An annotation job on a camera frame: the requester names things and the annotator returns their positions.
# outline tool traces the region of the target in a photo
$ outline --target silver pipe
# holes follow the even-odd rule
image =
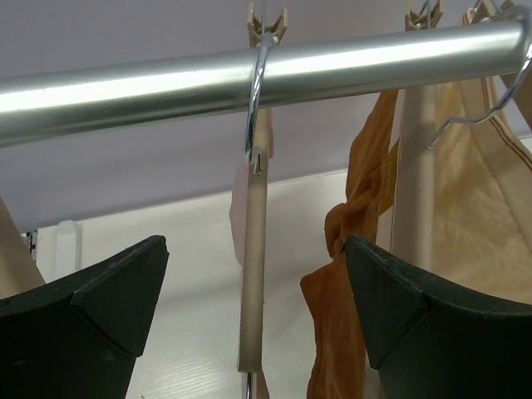
[[[519,70],[521,21],[272,49],[260,105],[281,106]],[[0,80],[0,146],[246,110],[258,49]]]

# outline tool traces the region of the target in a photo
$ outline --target white panel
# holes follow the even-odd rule
[[[2,2],[0,76],[248,46],[249,0]],[[406,0],[266,0],[290,13],[285,44],[404,29]],[[422,0],[414,2],[419,7]],[[447,0],[442,25],[472,1]],[[274,180],[347,166],[375,96],[275,110]],[[226,190],[244,115],[114,129],[0,150],[0,195],[21,230]]]
[[[305,396],[316,349],[299,281],[330,262],[323,221],[345,200],[345,180],[342,172],[270,185],[264,374],[272,398]],[[82,268],[152,234],[167,240],[165,281],[128,399],[241,397],[236,371],[241,268],[229,204],[230,194],[221,194],[78,223]],[[39,230],[37,264],[43,276],[53,269],[56,236],[56,227]]]

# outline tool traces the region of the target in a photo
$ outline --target brown garment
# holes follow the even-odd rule
[[[347,202],[331,209],[325,219],[332,262],[301,280],[316,339],[316,362],[307,398],[362,398],[366,349],[342,246],[349,234],[372,241],[377,236],[381,168],[388,152],[396,100],[397,91],[382,93],[352,143]]]

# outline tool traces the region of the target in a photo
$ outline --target metal rod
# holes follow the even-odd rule
[[[521,21],[272,49],[261,106],[502,75]],[[258,49],[0,80],[0,146],[181,116],[244,111]]]

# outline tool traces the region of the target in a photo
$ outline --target closet rod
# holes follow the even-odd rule
[[[516,72],[522,21],[276,47],[260,105]],[[244,111],[256,49],[0,79],[0,146],[180,116]]]

